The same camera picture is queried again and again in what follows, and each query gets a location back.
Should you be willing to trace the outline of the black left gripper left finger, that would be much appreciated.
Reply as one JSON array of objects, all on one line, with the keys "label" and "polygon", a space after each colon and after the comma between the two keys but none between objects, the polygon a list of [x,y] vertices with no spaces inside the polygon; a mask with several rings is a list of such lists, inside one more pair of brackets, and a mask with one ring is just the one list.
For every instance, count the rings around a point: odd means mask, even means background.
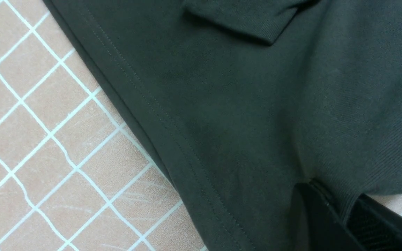
[{"label": "black left gripper left finger", "polygon": [[292,190],[290,236],[295,251],[364,251],[343,224],[334,199],[319,182],[297,183]]}]

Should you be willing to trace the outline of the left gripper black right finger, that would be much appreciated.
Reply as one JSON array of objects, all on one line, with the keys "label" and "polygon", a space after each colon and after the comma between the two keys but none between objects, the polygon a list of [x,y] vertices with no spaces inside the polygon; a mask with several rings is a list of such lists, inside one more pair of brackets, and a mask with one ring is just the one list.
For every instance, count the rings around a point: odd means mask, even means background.
[{"label": "left gripper black right finger", "polygon": [[366,251],[402,251],[402,216],[367,195],[355,202],[347,227]]}]

